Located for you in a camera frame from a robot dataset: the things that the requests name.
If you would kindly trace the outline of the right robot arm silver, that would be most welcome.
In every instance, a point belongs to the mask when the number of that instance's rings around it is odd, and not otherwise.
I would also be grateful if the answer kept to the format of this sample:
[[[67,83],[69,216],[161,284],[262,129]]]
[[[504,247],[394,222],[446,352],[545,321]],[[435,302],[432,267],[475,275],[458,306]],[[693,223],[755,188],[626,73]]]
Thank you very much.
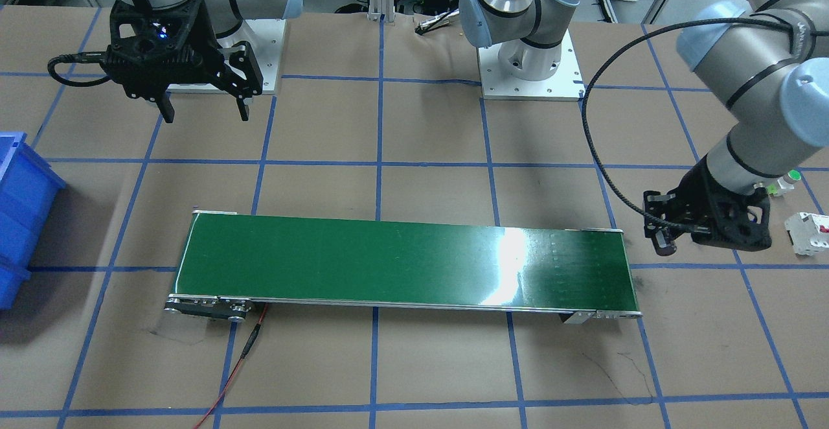
[[[275,42],[255,34],[252,22],[296,18],[302,8],[303,0],[115,0],[101,67],[166,122],[175,116],[172,86],[228,93],[248,120],[253,98],[272,86],[266,58]]]

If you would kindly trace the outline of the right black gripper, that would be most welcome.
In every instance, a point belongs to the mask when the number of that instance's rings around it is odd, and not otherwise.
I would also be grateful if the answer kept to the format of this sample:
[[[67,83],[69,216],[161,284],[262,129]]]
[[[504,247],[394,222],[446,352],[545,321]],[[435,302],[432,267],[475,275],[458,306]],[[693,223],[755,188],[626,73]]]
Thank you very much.
[[[172,84],[210,84],[234,96],[241,120],[249,121],[252,97],[263,92],[258,61],[248,41],[218,43],[204,0],[151,12],[116,0],[109,27],[102,69],[127,96],[159,101],[166,124],[175,118],[166,92]]]

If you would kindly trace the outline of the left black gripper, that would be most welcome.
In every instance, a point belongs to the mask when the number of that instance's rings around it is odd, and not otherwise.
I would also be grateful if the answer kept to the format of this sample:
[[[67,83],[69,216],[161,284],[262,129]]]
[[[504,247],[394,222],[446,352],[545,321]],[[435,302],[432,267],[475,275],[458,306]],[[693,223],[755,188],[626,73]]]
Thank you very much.
[[[772,246],[766,191],[756,188],[749,195],[731,192],[714,180],[705,158],[671,191],[644,192],[643,209],[661,220],[658,224],[644,219],[645,237],[660,257],[675,254],[675,240],[685,233],[704,246],[738,251],[764,251]]]

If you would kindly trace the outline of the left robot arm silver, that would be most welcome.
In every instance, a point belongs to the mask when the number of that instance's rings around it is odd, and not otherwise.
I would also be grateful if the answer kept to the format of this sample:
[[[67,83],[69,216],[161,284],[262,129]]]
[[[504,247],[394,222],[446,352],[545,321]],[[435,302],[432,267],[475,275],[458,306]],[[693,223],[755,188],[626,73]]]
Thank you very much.
[[[747,0],[709,6],[679,23],[676,51],[736,124],[666,193],[631,205],[654,251],[676,238],[763,251],[771,246],[769,190],[827,146],[827,0]],[[522,80],[554,74],[578,0],[460,0],[471,45],[500,44],[500,61]]]

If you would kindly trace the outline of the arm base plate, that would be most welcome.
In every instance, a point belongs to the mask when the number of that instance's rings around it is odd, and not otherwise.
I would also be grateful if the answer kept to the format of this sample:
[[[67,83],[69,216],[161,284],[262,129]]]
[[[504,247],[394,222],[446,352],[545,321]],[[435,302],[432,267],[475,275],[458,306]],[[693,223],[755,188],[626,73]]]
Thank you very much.
[[[261,95],[275,94],[286,27],[284,19],[248,19],[239,30],[217,40],[222,47],[231,47],[240,40],[251,43],[263,78]]]
[[[577,101],[584,93],[568,30],[551,48],[510,40],[478,48],[477,57],[485,99]]]

